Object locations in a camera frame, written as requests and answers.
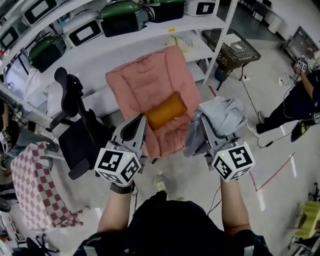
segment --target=white shoe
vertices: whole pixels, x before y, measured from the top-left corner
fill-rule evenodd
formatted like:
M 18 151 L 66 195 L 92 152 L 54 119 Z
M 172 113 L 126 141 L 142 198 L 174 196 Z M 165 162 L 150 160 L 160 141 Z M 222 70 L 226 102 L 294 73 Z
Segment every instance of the white shoe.
M 263 124 L 265 122 L 264 113 L 262 111 L 258 111 L 258 116 L 259 116 L 260 123 Z
M 163 178 L 161 175 L 157 175 L 154 179 L 154 186 L 158 189 L 158 191 L 164 191 L 166 193 L 166 199 L 168 200 L 169 194 L 166 188 L 166 185 L 163 181 Z
M 248 120 L 246 122 L 246 126 L 248 127 L 248 129 L 253 132 L 253 134 L 256 136 L 256 137 L 260 137 L 261 135 L 257 132 L 257 125 L 255 125 L 252 121 Z

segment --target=wristwatch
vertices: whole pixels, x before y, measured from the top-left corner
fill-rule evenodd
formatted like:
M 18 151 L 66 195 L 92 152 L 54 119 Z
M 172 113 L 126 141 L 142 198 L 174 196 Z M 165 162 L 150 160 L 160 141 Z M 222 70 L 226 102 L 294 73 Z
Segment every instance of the wristwatch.
M 115 183 L 111 183 L 110 184 L 110 190 L 112 190 L 113 192 L 117 193 L 117 194 L 130 194 L 135 190 L 135 182 L 133 181 L 132 184 L 130 186 L 118 186 Z

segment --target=forearm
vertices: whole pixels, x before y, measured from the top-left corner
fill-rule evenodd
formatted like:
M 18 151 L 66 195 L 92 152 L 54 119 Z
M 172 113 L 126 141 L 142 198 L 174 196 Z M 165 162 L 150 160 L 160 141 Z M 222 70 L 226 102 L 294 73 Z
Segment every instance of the forearm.
M 3 122 L 3 129 L 7 129 L 9 127 L 9 108 L 6 103 L 3 103 L 4 111 L 2 114 L 2 122 Z
M 301 81 L 304 85 L 306 92 L 310 96 L 311 100 L 314 100 L 314 96 L 313 96 L 314 87 L 313 87 L 313 85 L 310 83 L 310 81 L 308 80 L 305 73 L 302 72 L 300 76 L 301 76 Z
M 131 193 L 111 196 L 101 216 L 98 232 L 121 231 L 128 227 Z
M 221 180 L 222 223 L 224 231 L 233 236 L 241 230 L 250 230 L 249 215 L 237 180 Z

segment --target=pink cushion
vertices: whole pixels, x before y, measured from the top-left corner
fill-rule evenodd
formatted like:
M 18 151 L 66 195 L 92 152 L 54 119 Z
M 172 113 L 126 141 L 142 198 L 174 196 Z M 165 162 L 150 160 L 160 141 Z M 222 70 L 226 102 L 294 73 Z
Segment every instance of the pink cushion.
M 186 114 L 170 120 L 159 130 L 148 127 L 143 151 L 150 158 L 159 158 L 184 147 L 188 124 L 201 101 L 185 57 L 177 46 L 121 65 L 106 73 L 105 79 L 125 119 L 148 111 L 179 92 L 187 107 Z

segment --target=red and white checkered fabric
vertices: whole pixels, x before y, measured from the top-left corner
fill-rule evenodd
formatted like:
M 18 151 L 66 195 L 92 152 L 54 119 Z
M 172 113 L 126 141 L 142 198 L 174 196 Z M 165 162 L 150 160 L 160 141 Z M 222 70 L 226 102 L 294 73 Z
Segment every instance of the red and white checkered fabric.
M 25 225 L 32 230 L 83 225 L 71 213 L 52 180 L 50 170 L 37 161 L 45 158 L 46 143 L 30 144 L 11 163 L 15 193 Z

